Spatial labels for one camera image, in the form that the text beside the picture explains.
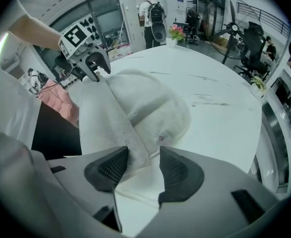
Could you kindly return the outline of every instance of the black office chair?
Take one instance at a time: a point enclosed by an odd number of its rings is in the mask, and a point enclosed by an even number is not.
[[[197,29],[200,22],[199,14],[193,9],[190,8],[186,13],[186,22],[189,24],[188,32],[191,31],[191,41],[189,44],[198,45],[195,43],[195,37],[197,35]]]
[[[248,43],[248,45],[245,43],[245,49],[241,53],[242,66],[235,65],[234,69],[238,68],[241,70],[238,74],[242,77],[247,76],[251,79],[253,76],[257,75],[265,80],[269,74],[269,65],[260,61],[262,50],[266,44],[264,30],[260,25],[249,21],[249,27],[244,29],[244,35],[248,38],[250,43]]]

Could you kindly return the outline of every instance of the flower vase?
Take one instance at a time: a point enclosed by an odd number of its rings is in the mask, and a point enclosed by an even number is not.
[[[166,44],[167,44],[168,47],[174,48],[176,46],[176,44],[177,44],[177,39],[170,40],[170,41],[167,40]]]

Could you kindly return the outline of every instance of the black backpack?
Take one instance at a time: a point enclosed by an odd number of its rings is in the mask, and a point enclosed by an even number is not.
[[[41,82],[41,87],[44,86],[48,81],[48,77],[41,72],[38,72],[38,79]]]
[[[147,1],[150,6],[148,8],[148,18],[151,21],[151,23],[162,23],[163,22],[163,16],[164,16],[164,9],[160,5],[160,2],[157,3],[151,3],[150,1]]]

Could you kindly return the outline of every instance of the white table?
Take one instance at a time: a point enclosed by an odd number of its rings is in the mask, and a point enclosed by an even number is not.
[[[111,74],[128,68],[152,73],[188,104],[190,128],[173,147],[249,171],[258,146],[262,110],[243,78],[216,60],[179,46],[161,46],[116,60],[111,63]],[[125,235],[135,236],[158,212],[157,198],[164,191],[158,165],[159,158],[155,158],[152,166],[117,187]]]

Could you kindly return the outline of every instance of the black pants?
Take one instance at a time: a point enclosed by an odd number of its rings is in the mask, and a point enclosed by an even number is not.
[[[32,150],[41,152],[46,160],[81,155],[79,129],[42,102]]]
[[[151,49],[160,46],[160,42],[156,41],[151,27],[145,27],[145,48]]]

